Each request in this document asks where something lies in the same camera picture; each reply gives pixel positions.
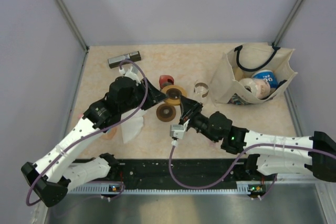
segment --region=gray wall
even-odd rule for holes
[[[89,45],[271,41],[295,0],[64,0]]]
[[[20,168],[61,136],[84,53],[53,0],[0,0],[0,223],[29,223]]]
[[[306,0],[280,45],[297,49],[290,87],[305,133],[336,140],[336,0]]]

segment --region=wooden table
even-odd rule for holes
[[[74,108],[71,127],[74,127],[88,106],[101,99],[109,85],[120,76],[118,69],[110,69],[107,59],[140,51],[142,60],[137,62],[149,81],[159,87],[159,76],[170,74],[175,84],[187,92],[193,88],[196,79],[210,81],[213,71],[224,52],[229,52],[238,43],[224,44],[165,44],[165,45],[127,45],[91,47],[83,72],[79,93]],[[144,127],[136,139],[123,143],[121,129],[111,140],[98,139],[82,152],[80,158],[97,157],[101,153],[111,153],[116,158],[168,158],[172,139],[169,137],[170,124],[178,123],[180,108],[176,107],[176,118],[169,123],[156,117],[156,107],[144,116]],[[295,136],[294,126],[284,96],[262,105],[212,104],[208,101],[203,113],[206,116],[221,111],[235,126],[246,127],[265,134]],[[174,158],[232,158],[231,154],[220,149],[194,129],[190,129],[180,140]]]

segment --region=canvas bag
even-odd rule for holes
[[[210,94],[214,102],[233,104],[260,104],[283,94],[297,75],[289,66],[294,49],[269,46],[261,43],[247,43],[224,54],[210,82]],[[264,99],[256,98],[235,79],[233,69],[240,67],[244,78],[255,72],[272,70],[281,84],[274,93]]]

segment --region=black bag handle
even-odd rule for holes
[[[255,71],[258,71],[260,69],[262,69],[264,66],[266,66],[267,64],[270,63],[270,61],[274,58],[275,54],[277,53],[277,51],[281,48],[281,47],[275,47],[275,46],[272,46],[274,52],[273,54],[268,58],[268,60],[262,64],[260,67],[257,67],[257,68],[253,68],[253,69],[249,69],[249,68],[244,68],[240,62],[239,62],[239,54],[240,54],[240,51],[242,50],[243,46],[239,46],[239,47],[236,47],[235,48],[235,51],[237,51],[237,65],[241,68],[241,70],[243,71],[247,71],[247,72],[255,72]]]

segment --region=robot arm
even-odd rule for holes
[[[170,136],[176,140],[194,128],[213,142],[222,141],[221,148],[238,154],[246,150],[246,169],[257,170],[264,175],[275,173],[313,174],[318,179],[336,182],[336,161],[328,156],[297,148],[315,149],[336,153],[336,143],[323,132],[313,137],[284,137],[257,133],[232,125],[232,121],[218,111],[209,118],[201,114],[202,104],[181,97],[179,125],[171,125]],[[263,144],[254,148],[252,145]]]
[[[147,98],[141,109],[147,110],[167,98],[148,82]],[[121,120],[121,115],[140,106],[145,95],[144,80],[140,81],[136,71],[131,67],[124,76],[116,78],[111,83],[109,92],[104,98],[89,106],[83,117],[70,133],[58,143],[47,155],[34,163],[27,162],[21,168],[28,184],[31,186],[38,176],[60,155],[58,161],[52,164],[43,177],[37,181],[34,192],[51,207],[60,202],[67,192],[88,181],[106,177],[113,173],[113,167],[118,165],[111,154],[102,154],[96,159],[70,167],[78,155],[103,132],[95,134]],[[79,139],[91,135],[74,145]]]

